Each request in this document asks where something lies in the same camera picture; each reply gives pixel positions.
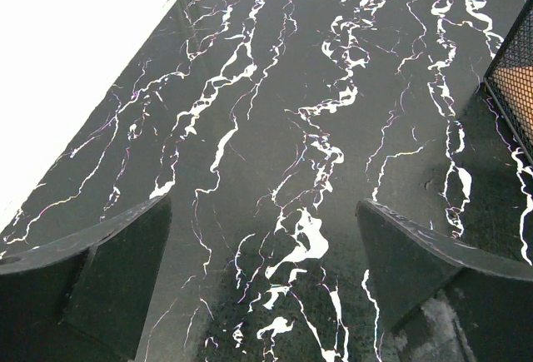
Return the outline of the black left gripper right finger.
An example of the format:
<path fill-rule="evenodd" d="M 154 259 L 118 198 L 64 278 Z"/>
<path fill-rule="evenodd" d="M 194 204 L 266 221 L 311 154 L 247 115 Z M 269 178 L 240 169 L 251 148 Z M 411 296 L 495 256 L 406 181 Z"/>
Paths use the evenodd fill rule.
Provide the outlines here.
<path fill-rule="evenodd" d="M 365 199 L 357 224 L 402 361 L 530 361 L 532 268 Z"/>

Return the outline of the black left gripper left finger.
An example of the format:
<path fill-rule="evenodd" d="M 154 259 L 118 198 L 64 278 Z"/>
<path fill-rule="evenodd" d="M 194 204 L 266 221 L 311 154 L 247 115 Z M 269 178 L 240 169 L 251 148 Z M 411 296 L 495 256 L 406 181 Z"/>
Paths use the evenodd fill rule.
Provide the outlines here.
<path fill-rule="evenodd" d="M 172 221 L 169 196 L 1 260 L 3 361 L 133 361 Z"/>

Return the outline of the two-tier wood wire shelf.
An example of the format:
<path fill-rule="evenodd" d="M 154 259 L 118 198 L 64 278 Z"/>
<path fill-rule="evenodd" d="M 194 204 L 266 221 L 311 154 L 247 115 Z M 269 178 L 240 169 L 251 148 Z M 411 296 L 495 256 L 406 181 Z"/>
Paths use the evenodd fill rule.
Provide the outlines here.
<path fill-rule="evenodd" d="M 484 75 L 511 131 L 532 154 L 532 0 L 526 0 Z"/>

